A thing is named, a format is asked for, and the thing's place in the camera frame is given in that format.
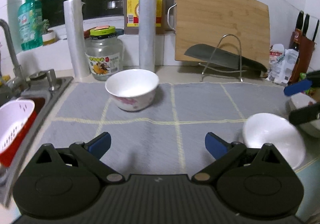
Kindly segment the glass jar green lid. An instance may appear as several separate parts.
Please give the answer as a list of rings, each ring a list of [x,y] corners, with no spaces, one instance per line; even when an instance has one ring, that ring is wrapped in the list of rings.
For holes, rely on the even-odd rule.
[[[85,54],[89,69],[96,80],[106,81],[122,71],[124,45],[115,26],[97,26],[89,31],[85,40]]]

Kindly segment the white red colander basket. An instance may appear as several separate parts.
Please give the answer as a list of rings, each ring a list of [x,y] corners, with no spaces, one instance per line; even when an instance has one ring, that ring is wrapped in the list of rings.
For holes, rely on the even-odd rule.
[[[16,152],[44,107],[43,97],[19,98],[1,106],[1,165],[9,167]]]

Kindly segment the steel faucet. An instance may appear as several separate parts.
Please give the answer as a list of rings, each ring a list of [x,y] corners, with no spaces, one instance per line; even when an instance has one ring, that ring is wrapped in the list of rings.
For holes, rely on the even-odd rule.
[[[13,71],[15,74],[15,78],[13,79],[13,81],[14,81],[13,88],[19,88],[21,91],[27,90],[29,88],[29,85],[28,85],[27,80],[25,78],[25,75],[23,73],[22,66],[18,62],[16,52],[14,49],[14,45],[12,42],[12,37],[11,37],[9,25],[3,19],[0,19],[0,22],[1,22],[1,28],[4,30],[4,35],[5,35],[5,40],[7,42],[9,55],[10,55],[10,58],[12,61],[12,65],[14,67]]]

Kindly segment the brown oil jug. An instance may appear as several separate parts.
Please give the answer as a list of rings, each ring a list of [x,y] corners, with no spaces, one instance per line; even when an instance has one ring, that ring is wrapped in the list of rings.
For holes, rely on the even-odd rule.
[[[166,0],[124,0],[124,34],[137,35],[139,29],[165,31]]]

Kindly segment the dark soy sauce bottle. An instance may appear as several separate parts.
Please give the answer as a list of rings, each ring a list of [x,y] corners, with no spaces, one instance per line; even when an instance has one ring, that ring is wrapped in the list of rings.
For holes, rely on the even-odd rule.
[[[289,45],[290,49],[293,49],[299,52],[301,36],[302,36],[302,31],[299,28],[295,28],[294,32],[292,33],[291,42]]]

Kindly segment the tall plastic wrap roll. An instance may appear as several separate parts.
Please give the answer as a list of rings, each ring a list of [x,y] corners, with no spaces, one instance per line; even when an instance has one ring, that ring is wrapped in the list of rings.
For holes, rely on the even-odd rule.
[[[139,0],[139,67],[155,71],[157,0]]]

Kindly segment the green lidded sauce jar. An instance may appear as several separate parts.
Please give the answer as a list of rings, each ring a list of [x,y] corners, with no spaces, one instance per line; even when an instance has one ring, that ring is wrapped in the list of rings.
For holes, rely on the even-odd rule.
[[[299,81],[306,79],[307,73],[300,73],[299,74]],[[319,88],[319,81],[318,82],[312,82],[312,86],[310,89],[303,91],[301,93],[306,94],[310,97],[313,97],[316,93],[316,90]]]

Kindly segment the brown knife block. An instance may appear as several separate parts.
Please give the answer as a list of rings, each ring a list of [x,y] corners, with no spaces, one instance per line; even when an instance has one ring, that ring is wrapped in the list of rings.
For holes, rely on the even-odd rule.
[[[317,24],[315,27],[315,32],[313,34],[312,39],[308,39],[306,33],[308,32],[310,22],[310,15],[304,14],[303,10],[300,10],[297,21],[296,27],[302,31],[302,36],[300,40],[299,52],[298,52],[298,59],[296,61],[295,67],[293,69],[292,75],[289,79],[289,85],[296,83],[299,80],[300,73],[306,73],[311,61],[311,57],[313,51],[315,49],[315,38],[317,36],[317,32],[319,29],[319,19],[317,20]]]

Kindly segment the floral bowl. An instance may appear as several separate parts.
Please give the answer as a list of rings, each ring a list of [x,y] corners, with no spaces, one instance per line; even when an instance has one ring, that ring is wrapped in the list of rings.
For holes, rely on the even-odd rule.
[[[128,69],[110,76],[105,89],[118,108],[137,112],[151,105],[159,77],[149,70]]]

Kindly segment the white seasoning bag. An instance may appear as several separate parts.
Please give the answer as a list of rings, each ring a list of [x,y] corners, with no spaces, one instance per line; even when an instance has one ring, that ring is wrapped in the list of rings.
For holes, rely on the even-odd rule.
[[[298,51],[286,49],[282,44],[272,45],[269,53],[267,80],[281,86],[286,86],[297,59]]]

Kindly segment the short plastic bag roll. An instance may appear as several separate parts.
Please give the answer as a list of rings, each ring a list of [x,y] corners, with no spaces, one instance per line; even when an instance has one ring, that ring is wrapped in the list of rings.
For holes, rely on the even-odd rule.
[[[91,73],[85,54],[83,5],[82,0],[66,0],[63,3],[69,54],[74,75],[78,79],[85,78]]]

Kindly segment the green dish soap bottle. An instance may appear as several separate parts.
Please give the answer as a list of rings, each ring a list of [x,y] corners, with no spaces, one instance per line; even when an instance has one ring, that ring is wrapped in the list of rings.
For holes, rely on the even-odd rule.
[[[23,51],[43,45],[42,4],[39,0],[25,0],[19,7],[18,27]]]

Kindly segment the grey checked dish mat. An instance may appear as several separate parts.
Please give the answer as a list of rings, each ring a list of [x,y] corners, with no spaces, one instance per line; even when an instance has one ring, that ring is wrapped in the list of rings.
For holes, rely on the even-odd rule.
[[[193,175],[213,162],[204,146],[208,132],[233,142],[241,138],[250,116],[268,112],[287,117],[289,110],[289,98],[281,87],[163,83],[151,106],[125,112],[111,100],[103,83],[80,83],[63,102],[41,143],[68,147],[106,131],[112,144],[102,161],[123,175]]]

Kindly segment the plain white bowl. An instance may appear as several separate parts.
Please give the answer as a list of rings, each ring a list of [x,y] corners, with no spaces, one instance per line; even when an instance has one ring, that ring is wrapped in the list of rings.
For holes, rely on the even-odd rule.
[[[250,116],[242,128],[242,139],[249,148],[261,148],[265,143],[272,143],[292,169],[297,169],[306,156],[303,138],[296,127],[272,113]]]

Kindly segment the bamboo cutting board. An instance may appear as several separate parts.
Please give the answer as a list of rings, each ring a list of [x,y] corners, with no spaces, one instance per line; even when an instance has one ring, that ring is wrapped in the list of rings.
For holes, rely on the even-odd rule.
[[[186,50],[207,44],[268,66],[268,6],[257,0],[176,0],[175,60],[192,61]]]

